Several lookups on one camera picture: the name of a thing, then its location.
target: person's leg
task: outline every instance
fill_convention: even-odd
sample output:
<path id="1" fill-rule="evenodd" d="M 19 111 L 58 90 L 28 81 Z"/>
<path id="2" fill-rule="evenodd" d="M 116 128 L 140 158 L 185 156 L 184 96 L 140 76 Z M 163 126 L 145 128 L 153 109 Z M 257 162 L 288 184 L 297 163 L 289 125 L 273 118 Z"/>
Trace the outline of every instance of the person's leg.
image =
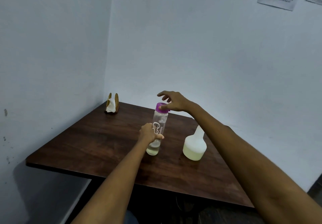
<path id="1" fill-rule="evenodd" d="M 125 213 L 124 224 L 139 224 L 138 220 L 135 218 L 131 211 L 127 210 Z"/>

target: hand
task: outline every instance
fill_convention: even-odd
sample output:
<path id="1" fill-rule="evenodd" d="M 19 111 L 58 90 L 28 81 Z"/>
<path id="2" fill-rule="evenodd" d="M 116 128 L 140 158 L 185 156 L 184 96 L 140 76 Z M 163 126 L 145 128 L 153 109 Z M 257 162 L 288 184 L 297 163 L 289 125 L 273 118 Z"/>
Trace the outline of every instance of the hand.
<path id="1" fill-rule="evenodd" d="M 152 123 L 146 123 L 141 127 L 138 142 L 144 142 L 147 144 L 146 146 L 148 146 L 155 139 L 164 139 L 164 136 L 162 134 L 154 133 Z"/>
<path id="2" fill-rule="evenodd" d="M 188 112 L 189 107 L 192 104 L 192 102 L 182 96 L 180 92 L 163 91 L 160 92 L 157 96 L 163 96 L 162 100 L 164 101 L 168 99 L 167 102 L 169 103 L 167 105 L 160 106 L 159 109 L 170 109 L 173 111 Z"/>

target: forearm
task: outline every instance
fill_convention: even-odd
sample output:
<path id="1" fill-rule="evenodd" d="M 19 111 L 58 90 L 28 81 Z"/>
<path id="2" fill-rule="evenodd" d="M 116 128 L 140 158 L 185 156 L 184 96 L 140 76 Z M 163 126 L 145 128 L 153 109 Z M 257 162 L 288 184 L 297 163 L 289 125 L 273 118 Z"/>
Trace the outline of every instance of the forearm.
<path id="1" fill-rule="evenodd" d="M 106 178 L 72 224 L 122 224 L 146 147 L 137 143 Z"/>
<path id="2" fill-rule="evenodd" d="M 319 212 L 319 206 L 290 177 L 228 126 L 194 103 L 187 112 L 203 128 L 268 223 L 305 223 L 306 210 Z"/>

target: left hand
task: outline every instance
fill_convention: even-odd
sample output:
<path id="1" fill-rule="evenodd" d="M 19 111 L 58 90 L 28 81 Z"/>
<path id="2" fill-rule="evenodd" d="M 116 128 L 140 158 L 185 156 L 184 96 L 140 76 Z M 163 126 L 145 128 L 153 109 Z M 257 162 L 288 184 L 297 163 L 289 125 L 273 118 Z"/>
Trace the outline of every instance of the left hand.
<path id="1" fill-rule="evenodd" d="M 143 142 L 148 146 L 155 139 L 163 139 L 164 136 L 162 134 L 155 134 L 152 128 L 152 123 L 146 123 L 140 129 L 140 135 L 138 142 Z"/>

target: yellow liquid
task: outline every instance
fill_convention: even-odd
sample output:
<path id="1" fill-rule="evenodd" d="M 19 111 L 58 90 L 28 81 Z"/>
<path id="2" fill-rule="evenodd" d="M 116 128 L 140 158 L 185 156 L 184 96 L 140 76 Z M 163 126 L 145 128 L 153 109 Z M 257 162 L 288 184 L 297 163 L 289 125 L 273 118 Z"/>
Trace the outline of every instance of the yellow liquid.
<path id="1" fill-rule="evenodd" d="M 147 147 L 147 153 L 149 154 L 149 155 L 157 155 L 158 153 L 159 153 L 159 148 L 160 148 L 160 146 L 159 147 L 156 147 L 156 148 L 153 148 L 153 147 L 151 147 L 150 145 Z"/>
<path id="2" fill-rule="evenodd" d="M 186 145 L 183 146 L 183 153 L 188 159 L 192 161 L 198 161 L 203 156 L 203 153 L 195 153 L 191 151 Z"/>

